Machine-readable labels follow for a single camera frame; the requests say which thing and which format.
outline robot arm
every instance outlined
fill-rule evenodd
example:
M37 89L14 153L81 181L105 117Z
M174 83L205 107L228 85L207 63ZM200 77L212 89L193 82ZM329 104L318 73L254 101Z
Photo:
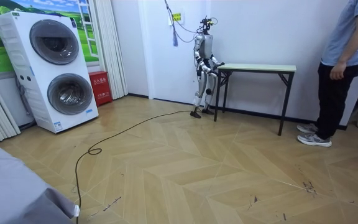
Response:
M204 72L209 73L211 71L211 69L205 65L204 60L200 57L200 52L199 52L201 44L204 42L204 40L205 40L204 35L201 35L201 34L197 35L195 46L194 46L194 57L197 60L197 63L201 67L201 69Z
M221 65L224 65L224 62L219 63L219 61L214 57L214 55L211 55L211 61L214 63L214 68L219 67Z

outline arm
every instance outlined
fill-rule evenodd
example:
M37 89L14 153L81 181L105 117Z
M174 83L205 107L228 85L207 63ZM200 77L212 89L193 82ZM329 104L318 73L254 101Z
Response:
M354 55L357 49L358 49L358 16L356 18L356 30L354 31L350 41L347 43L337 64L331 70L329 77L332 80L340 80L344 77L343 73L346 69L346 63Z
M214 57L214 55L211 55L211 61L214 63L215 66L219 67L221 65L224 65L224 62L219 63L219 61Z
M198 65L201 66L201 69L203 69L204 72L209 73L209 72L211 72L211 69L205 65L205 63L204 63L203 59L200 57L200 53L199 53L201 44L203 43L204 40L205 40L204 35L198 35L196 37L196 43L194 46L194 57L197 60Z

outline black pants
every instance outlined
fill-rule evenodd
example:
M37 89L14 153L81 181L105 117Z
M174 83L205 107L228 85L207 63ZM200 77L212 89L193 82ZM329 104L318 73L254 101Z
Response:
M322 63L318 68L320 115L316 124L316 134L321 139L330 138L335 134L345 110L347 92L353 78L358 76L358 65L354 65L346 68L343 79L331 80L329 74L332 69L333 66Z

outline person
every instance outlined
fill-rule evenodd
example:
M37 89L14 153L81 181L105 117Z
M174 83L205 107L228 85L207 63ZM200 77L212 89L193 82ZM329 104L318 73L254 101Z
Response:
M316 124L298 125L298 140L310 146L332 145L345 110L347 92L358 76L358 0L350 0L329 38L318 68L320 105Z

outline red box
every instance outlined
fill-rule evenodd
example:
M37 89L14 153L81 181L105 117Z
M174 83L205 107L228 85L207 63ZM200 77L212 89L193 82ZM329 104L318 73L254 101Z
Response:
M91 72L89 73L89 77L92 83L96 106L99 107L102 104L112 102L107 72Z

